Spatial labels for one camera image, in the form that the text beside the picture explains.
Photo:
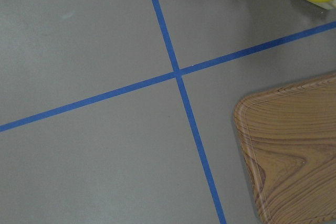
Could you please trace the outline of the brown wooden tray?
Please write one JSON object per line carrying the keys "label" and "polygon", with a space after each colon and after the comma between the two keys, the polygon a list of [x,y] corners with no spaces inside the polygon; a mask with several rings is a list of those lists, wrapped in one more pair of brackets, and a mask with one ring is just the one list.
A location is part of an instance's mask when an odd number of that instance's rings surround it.
{"label": "brown wooden tray", "polygon": [[335,74],[248,95],[234,121],[262,223],[335,221]]}

